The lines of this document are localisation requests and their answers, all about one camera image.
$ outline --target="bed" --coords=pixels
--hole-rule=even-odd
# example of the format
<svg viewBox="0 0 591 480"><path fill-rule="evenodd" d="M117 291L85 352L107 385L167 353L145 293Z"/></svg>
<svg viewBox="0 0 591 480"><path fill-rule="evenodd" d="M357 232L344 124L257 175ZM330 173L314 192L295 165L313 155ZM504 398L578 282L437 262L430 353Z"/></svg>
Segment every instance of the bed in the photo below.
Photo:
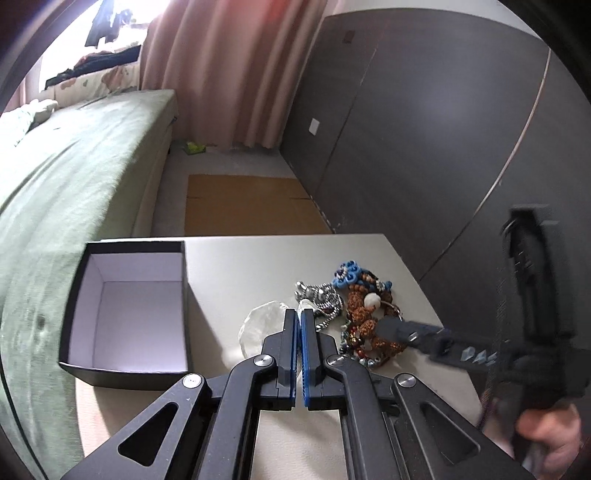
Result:
<svg viewBox="0 0 591 480"><path fill-rule="evenodd" d="M150 235L176 115L173 90L112 94L58 110L1 150L0 424L37 478L26 442L50 479L83 457L74 377L57 365L83 247Z"/></svg>

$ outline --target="curtain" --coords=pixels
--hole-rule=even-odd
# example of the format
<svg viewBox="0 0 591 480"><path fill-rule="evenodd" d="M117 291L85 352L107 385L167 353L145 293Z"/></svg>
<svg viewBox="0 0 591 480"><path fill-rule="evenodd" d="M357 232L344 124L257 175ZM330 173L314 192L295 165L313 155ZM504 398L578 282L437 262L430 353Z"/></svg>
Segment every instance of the curtain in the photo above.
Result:
<svg viewBox="0 0 591 480"><path fill-rule="evenodd" d="M19 108L37 97L39 94L39 77L41 76L42 59L43 57L37 60L29 73L27 73L26 77L24 77L21 84L18 86L17 91L14 92L8 101L8 104L4 109L5 112L10 112L15 108Z"/></svg>
<svg viewBox="0 0 591 480"><path fill-rule="evenodd" d="M174 89L174 136L276 147L326 0L172 0L148 29L141 89Z"/></svg>

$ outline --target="white table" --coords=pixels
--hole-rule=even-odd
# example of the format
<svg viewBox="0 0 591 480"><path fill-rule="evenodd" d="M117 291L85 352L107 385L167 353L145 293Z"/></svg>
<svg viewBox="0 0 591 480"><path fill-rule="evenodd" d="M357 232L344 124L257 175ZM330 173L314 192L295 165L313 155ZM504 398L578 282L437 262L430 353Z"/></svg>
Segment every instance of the white table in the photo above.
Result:
<svg viewBox="0 0 591 480"><path fill-rule="evenodd" d="M238 330L254 307L271 300L297 307L293 297L296 281L327 282L334 270L347 260L356 260L384 281L391 280L394 301L406 319L441 325L417 282L383 235L184 240L191 290L191 349L197 372L206 378L227 373L243 360ZM327 330L337 345L340 325L335 320L335 325ZM388 377L400 372L415 374L467 419L476 420L480 403L466 373L431 364L412 349L376 371ZM338 413L307 411L300 392L301 389L293 411L261 413L253 479L346 478ZM158 395L158 392L95 388L76 380L85 454L117 432Z"/></svg>

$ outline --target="open box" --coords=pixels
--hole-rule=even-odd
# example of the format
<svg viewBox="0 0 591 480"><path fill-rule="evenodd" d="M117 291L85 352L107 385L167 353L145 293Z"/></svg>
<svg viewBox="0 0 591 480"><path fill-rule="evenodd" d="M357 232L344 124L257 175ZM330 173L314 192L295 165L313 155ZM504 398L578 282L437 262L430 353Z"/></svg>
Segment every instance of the open box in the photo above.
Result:
<svg viewBox="0 0 591 480"><path fill-rule="evenodd" d="M182 241L90 242L74 276L59 364L96 387L165 390L192 370Z"/></svg>

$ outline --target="white shell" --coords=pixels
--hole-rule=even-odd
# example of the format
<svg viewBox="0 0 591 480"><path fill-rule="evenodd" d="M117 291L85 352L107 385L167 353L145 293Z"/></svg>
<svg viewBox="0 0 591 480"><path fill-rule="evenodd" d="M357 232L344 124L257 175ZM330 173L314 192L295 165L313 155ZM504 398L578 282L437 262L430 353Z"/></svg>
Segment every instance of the white shell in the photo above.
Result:
<svg viewBox="0 0 591 480"><path fill-rule="evenodd" d="M363 299L363 306L365 308L376 307L377 309L381 305L381 299L377 293L368 293Z"/></svg>

